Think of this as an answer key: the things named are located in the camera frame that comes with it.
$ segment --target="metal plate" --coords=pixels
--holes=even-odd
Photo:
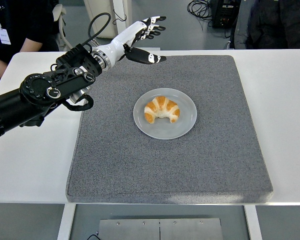
[[[101,219],[99,238],[102,240],[159,240],[159,220]]]
[[[101,219],[104,240],[223,240],[219,218]]]
[[[160,240],[223,240],[219,218],[160,220]]]

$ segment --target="white robotic hand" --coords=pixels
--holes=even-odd
[[[165,16],[153,16],[137,21],[116,36],[111,43],[97,46],[92,55],[107,56],[104,63],[106,65],[105,69],[113,67],[124,56],[129,60],[142,64],[162,62],[167,59],[165,56],[157,56],[145,50],[132,47],[132,45],[139,40],[153,39],[154,36],[160,35],[159,31],[163,31],[166,28],[156,24],[156,22],[165,19]]]

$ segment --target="white plate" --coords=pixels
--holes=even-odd
[[[145,106],[157,96],[165,96],[178,104],[179,119],[170,123],[169,118],[156,118],[153,124],[145,119]],[[191,98],[183,92],[172,88],[157,88],[143,94],[133,108],[133,118],[138,128],[155,139],[175,139],[190,131],[197,119],[197,108]]]

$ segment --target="black robotic arm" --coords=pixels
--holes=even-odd
[[[132,45],[142,39],[152,39],[165,30],[156,21],[162,16],[137,21],[116,36],[110,44],[100,45],[88,52],[79,44],[56,59],[55,69],[27,76],[20,88],[0,95],[0,136],[17,126],[40,126],[45,117],[58,106],[71,111],[85,111],[93,106],[87,94],[103,70],[126,56],[129,60],[154,64],[166,60]],[[86,99],[85,105],[71,105]]]

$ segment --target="black shirt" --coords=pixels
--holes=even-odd
[[[0,59],[8,63],[20,51],[26,38],[47,45],[53,22],[48,0],[0,0],[0,24],[7,30],[11,42],[8,45],[0,40]]]

